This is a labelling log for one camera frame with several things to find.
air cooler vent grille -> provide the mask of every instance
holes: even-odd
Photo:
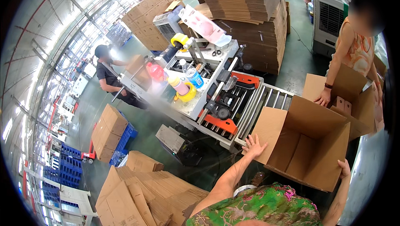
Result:
[[[321,31],[339,36],[343,23],[343,11],[324,2],[320,2],[320,27]]]
[[[164,35],[164,37],[169,41],[173,36],[176,34],[174,29],[171,27],[169,23],[166,23],[164,25],[159,25],[157,28],[160,30],[160,32]]]

evaporative air cooler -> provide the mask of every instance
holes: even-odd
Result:
[[[160,14],[153,19],[153,24],[158,28],[167,41],[171,41],[171,38],[173,38],[175,34],[183,33],[178,24],[180,21],[178,14],[182,8],[182,5],[178,5],[174,10]]]
[[[314,0],[314,35],[312,49],[315,53],[331,57],[340,27],[347,17],[345,0]]]

hand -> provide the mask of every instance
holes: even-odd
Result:
[[[379,96],[379,104],[382,104],[383,92],[382,92],[382,86],[380,85],[380,82],[376,84],[376,87],[377,87],[377,94]]]
[[[267,148],[268,143],[266,142],[263,146],[260,145],[260,142],[258,141],[258,135],[256,134],[256,141],[254,142],[253,138],[251,135],[249,135],[249,139],[245,139],[247,143],[247,147],[242,146],[242,149],[247,152],[247,154],[250,154],[252,158],[255,158],[264,151],[265,148]]]
[[[325,87],[317,99],[314,100],[314,103],[318,103],[326,107],[330,101],[330,90],[331,89]]]
[[[342,168],[342,173],[340,174],[340,178],[343,180],[344,178],[350,177],[350,166],[347,159],[344,162],[337,160],[337,164]]]

yellow bottle cap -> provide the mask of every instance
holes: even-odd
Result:
[[[168,78],[168,83],[174,87],[177,86],[179,84],[180,78],[178,78],[177,76],[172,76]]]

pink rabbit packaging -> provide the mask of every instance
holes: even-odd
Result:
[[[226,35],[223,29],[190,5],[179,12],[179,17],[188,27],[218,47],[223,47],[232,39],[232,36]]]

